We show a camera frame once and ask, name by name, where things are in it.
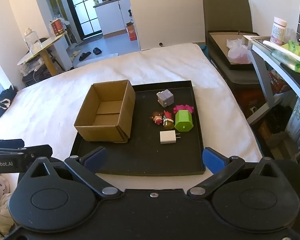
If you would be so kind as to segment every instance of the power adapter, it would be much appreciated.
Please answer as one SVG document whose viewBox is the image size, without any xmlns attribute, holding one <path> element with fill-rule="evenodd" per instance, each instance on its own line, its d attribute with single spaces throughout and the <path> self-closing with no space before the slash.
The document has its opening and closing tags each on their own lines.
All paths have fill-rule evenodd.
<svg viewBox="0 0 300 240">
<path fill-rule="evenodd" d="M 160 143 L 161 144 L 176 143 L 177 138 L 180 138 L 180 137 L 176 137 L 176 131 L 175 130 L 161 131 L 160 132 Z"/>
</svg>

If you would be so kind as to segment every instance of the white bed sheet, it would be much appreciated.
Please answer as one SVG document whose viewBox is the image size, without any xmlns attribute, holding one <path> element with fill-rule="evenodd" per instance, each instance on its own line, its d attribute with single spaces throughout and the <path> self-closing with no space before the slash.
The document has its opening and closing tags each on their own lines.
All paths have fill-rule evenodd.
<svg viewBox="0 0 300 240">
<path fill-rule="evenodd" d="M 191 80 L 204 146 L 225 156 L 250 162 L 261 153 L 242 111 L 223 78 L 196 44 L 181 44 L 134 52 L 102 60 L 54 76 L 17 93 L 0 118 L 0 139 L 21 138 L 25 146 L 49 144 L 53 157 L 64 160 L 77 134 L 74 121 L 91 84 L 129 79 L 132 85 Z M 188 190 L 211 176 L 136 177 L 99 174 L 118 187 L 183 188 Z M 11 188 L 17 174 L 6 175 Z"/>
</svg>

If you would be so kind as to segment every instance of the magenta toy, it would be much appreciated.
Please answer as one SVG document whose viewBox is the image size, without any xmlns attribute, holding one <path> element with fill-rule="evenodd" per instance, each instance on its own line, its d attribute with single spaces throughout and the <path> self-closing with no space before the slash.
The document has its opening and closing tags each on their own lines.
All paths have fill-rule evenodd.
<svg viewBox="0 0 300 240">
<path fill-rule="evenodd" d="M 190 112 L 190 114 L 193 114 L 194 107 L 193 106 L 188 106 L 188 105 L 176 106 L 175 108 L 173 108 L 173 113 L 176 114 L 179 110 L 188 110 Z"/>
</svg>

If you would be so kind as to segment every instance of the glass door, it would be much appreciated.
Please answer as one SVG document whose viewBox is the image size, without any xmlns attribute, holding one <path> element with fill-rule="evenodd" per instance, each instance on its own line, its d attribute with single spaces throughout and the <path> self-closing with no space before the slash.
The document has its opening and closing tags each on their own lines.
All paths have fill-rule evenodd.
<svg viewBox="0 0 300 240">
<path fill-rule="evenodd" d="M 94 0 L 67 0 L 81 39 L 101 33 Z"/>
</svg>

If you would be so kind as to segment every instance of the metal bolt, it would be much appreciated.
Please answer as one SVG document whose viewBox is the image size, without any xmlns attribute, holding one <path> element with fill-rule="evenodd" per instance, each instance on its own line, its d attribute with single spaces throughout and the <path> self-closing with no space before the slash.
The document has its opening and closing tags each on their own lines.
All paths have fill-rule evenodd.
<svg viewBox="0 0 300 240">
<path fill-rule="evenodd" d="M 114 195 L 118 192 L 118 189 L 116 187 L 105 187 L 102 190 L 102 193 L 105 195 Z"/>
<path fill-rule="evenodd" d="M 193 187 L 190 189 L 192 195 L 203 195 L 206 193 L 206 190 L 203 187 Z"/>
<path fill-rule="evenodd" d="M 158 193 L 155 193 L 155 192 L 153 192 L 153 193 L 150 193 L 150 197 L 159 197 L 159 194 L 158 194 Z"/>
</svg>

